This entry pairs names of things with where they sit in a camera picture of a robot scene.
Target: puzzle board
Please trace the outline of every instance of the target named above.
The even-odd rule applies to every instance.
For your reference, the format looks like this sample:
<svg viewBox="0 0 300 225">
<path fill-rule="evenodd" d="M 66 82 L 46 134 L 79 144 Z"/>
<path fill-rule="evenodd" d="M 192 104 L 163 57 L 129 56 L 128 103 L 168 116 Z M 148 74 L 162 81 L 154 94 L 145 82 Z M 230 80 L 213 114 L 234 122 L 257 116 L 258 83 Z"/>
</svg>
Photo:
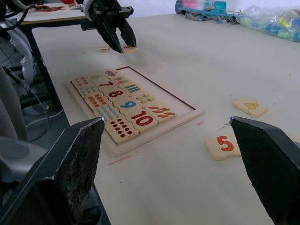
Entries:
<svg viewBox="0 0 300 225">
<path fill-rule="evenodd" d="M 115 157 L 204 114 L 129 66 L 73 78 L 67 86 L 89 119 L 104 118 L 102 141 Z"/>
</svg>

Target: wooden number puzzle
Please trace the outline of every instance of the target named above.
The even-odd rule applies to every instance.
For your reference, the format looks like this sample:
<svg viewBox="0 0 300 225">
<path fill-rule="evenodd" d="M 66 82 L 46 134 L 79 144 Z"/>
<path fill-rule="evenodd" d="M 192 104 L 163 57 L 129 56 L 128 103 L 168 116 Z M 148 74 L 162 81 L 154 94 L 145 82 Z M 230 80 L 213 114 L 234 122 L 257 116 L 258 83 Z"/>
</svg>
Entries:
<svg viewBox="0 0 300 225">
<path fill-rule="evenodd" d="M 205 144 L 215 160 L 241 157 L 240 149 L 234 135 L 212 137 L 207 139 Z"/>
<path fill-rule="evenodd" d="M 151 88 L 147 90 L 130 78 L 126 68 L 152 87 L 159 87 L 164 96 L 167 94 L 185 104 L 190 112 L 178 116 L 176 108 L 168 105 L 169 101 L 162 101 L 159 96 L 154 96 L 156 92 L 151 92 Z M 104 132 L 102 140 L 108 142 L 115 157 L 204 114 L 131 67 L 77 77 L 71 84 L 68 83 L 68 87 L 72 95 L 87 115 L 104 119 L 107 133 Z"/>
<path fill-rule="evenodd" d="M 243 98 L 237 102 L 235 102 L 234 107 L 238 110 L 241 110 L 252 117 L 258 118 L 267 112 L 267 107 L 253 101 L 249 98 Z"/>
</svg>

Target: plastic bag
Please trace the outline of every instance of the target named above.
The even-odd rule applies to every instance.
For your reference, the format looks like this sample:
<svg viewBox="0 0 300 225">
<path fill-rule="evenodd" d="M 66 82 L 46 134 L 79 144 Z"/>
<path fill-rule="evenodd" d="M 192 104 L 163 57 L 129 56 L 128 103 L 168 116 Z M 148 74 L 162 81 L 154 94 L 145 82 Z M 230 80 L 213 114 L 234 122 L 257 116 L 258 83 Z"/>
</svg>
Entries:
<svg viewBox="0 0 300 225">
<path fill-rule="evenodd" d="M 279 38 L 300 42 L 299 10 L 251 6 L 237 15 L 243 26 Z"/>
</svg>

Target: yellow number 4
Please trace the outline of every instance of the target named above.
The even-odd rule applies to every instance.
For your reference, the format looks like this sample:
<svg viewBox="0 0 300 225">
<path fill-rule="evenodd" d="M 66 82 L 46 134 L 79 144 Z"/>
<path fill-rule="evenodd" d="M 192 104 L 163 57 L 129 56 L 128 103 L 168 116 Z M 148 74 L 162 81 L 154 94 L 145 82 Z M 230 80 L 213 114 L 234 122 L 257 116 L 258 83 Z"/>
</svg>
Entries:
<svg viewBox="0 0 300 225">
<path fill-rule="evenodd" d="M 258 106 L 258 104 L 257 103 L 255 103 L 255 102 L 253 102 L 253 103 L 245 103 L 244 104 L 245 106 L 248 106 L 248 109 L 255 109 L 257 106 Z"/>
</svg>

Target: blue number 9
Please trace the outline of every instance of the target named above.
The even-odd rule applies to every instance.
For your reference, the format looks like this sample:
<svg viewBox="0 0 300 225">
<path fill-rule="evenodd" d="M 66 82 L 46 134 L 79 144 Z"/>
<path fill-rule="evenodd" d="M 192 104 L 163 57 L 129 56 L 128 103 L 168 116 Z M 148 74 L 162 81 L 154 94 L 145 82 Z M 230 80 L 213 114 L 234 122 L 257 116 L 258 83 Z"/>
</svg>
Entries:
<svg viewBox="0 0 300 225">
<path fill-rule="evenodd" d="M 121 108 L 132 108 L 135 106 L 136 106 L 136 103 L 131 101 L 131 102 L 126 102 L 125 105 L 121 105 L 120 107 Z"/>
</svg>

